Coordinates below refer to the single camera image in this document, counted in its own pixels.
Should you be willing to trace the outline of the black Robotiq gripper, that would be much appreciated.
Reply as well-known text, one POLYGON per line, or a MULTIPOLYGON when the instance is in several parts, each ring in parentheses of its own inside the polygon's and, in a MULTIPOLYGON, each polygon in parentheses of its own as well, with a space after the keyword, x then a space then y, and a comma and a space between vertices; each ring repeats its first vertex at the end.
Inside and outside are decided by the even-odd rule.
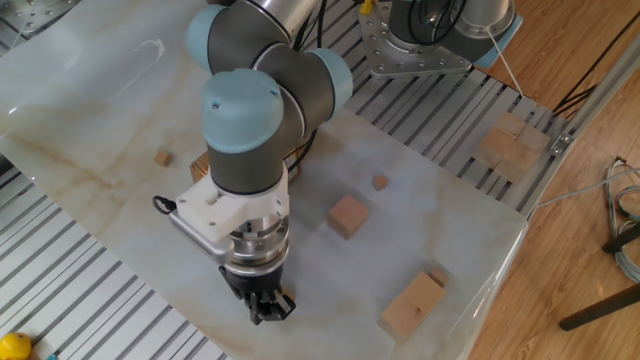
POLYGON ((295 302, 281 293, 282 266, 260 276, 237 275, 225 266, 220 266, 218 270, 234 295, 238 299, 245 299, 254 325, 264 321, 285 320, 296 308, 295 302))

